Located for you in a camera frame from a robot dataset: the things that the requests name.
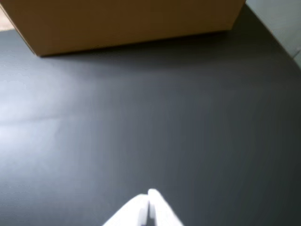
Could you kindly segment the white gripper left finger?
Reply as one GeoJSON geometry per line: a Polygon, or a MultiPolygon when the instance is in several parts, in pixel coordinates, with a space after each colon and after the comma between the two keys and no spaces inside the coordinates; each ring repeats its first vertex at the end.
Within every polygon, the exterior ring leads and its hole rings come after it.
{"type": "Polygon", "coordinates": [[[149,197],[139,194],[117,210],[103,226],[145,226],[148,219],[149,197]]]}

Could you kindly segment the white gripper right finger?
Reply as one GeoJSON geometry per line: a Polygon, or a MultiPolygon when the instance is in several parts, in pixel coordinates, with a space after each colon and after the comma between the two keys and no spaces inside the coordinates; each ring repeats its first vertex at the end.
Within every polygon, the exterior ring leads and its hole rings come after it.
{"type": "Polygon", "coordinates": [[[184,226],[163,195],[156,189],[148,190],[149,216],[156,226],[184,226]]]}

